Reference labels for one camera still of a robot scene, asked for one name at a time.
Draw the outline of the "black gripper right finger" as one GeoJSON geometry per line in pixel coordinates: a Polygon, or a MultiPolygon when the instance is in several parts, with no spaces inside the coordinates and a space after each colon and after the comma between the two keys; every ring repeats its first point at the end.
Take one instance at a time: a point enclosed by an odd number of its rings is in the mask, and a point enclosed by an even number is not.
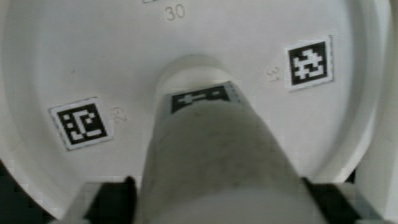
{"type": "Polygon", "coordinates": [[[328,224],[386,224],[353,183],[315,183],[303,179],[328,224]]]}

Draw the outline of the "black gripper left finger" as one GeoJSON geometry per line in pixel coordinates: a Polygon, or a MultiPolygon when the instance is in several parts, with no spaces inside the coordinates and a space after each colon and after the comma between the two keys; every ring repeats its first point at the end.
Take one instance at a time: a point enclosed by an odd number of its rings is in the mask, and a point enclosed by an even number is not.
{"type": "Polygon", "coordinates": [[[132,176],[122,182],[84,184],[65,216],[56,224],[134,224],[138,184],[132,176]]]}

